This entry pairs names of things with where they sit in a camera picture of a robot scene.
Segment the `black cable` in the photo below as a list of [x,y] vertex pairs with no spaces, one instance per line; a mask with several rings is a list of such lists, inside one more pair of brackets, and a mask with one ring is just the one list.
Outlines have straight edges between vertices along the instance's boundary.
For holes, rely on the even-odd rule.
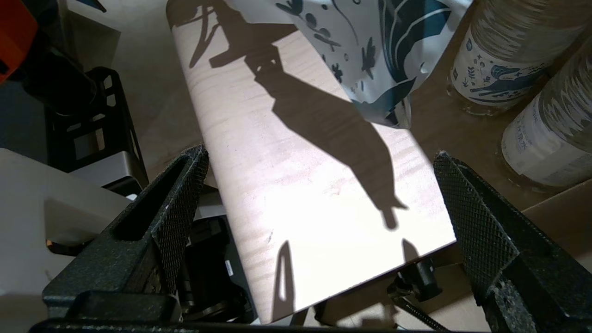
[[434,331],[439,332],[450,332],[449,329],[442,326],[442,324],[435,321],[432,317],[427,315],[423,310],[415,307],[411,304],[408,300],[403,297],[392,297],[392,302],[395,303],[396,306],[402,308],[403,310],[407,311],[409,314],[413,315],[415,318],[419,319],[422,323],[429,326]]

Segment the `sticker label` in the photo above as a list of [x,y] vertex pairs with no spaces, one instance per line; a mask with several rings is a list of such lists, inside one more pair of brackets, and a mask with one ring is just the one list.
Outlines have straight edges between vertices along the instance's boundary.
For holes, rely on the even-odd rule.
[[450,77],[456,90],[470,101],[502,107],[518,102],[549,65],[496,59],[477,45],[469,28]]
[[592,176],[592,154],[561,139],[540,119],[539,96],[506,128],[501,151],[520,175],[551,186],[569,186]]

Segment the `blue and white bag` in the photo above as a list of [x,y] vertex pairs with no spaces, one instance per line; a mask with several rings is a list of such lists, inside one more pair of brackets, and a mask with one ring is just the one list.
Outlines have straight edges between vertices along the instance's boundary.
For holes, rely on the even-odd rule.
[[432,73],[471,1],[227,0],[249,23],[294,23],[364,118],[396,128],[411,126],[407,96]]

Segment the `floor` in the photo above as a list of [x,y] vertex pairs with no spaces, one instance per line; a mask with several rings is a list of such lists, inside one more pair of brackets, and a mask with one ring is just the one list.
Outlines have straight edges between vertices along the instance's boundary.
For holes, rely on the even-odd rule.
[[105,14],[67,1],[76,53],[86,70],[105,66],[119,73],[152,180],[181,151],[201,143],[165,16],[166,0],[101,4]]
[[[65,1],[74,13],[70,15],[73,39],[85,69],[106,66],[120,74],[152,180],[183,149],[201,142],[165,17],[166,0],[101,0],[107,9],[105,14],[73,0]],[[474,305],[468,284],[458,287],[458,280],[464,276],[460,268],[453,265],[436,272],[450,286],[445,287],[439,298],[422,307],[450,329],[482,331],[487,327],[482,311]],[[426,329],[390,302],[386,287],[393,278],[378,278],[330,299],[321,321],[344,327],[392,328],[397,323],[407,329]],[[459,321],[459,315],[468,319]],[[313,308],[306,313],[304,323],[321,326],[314,319]]]

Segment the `white surface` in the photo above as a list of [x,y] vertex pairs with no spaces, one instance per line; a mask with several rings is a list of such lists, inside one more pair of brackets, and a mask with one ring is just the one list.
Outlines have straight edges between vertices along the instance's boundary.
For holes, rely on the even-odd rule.
[[0,326],[25,332],[47,318],[41,291],[73,257],[46,239],[76,245],[99,234],[129,200],[0,149]]

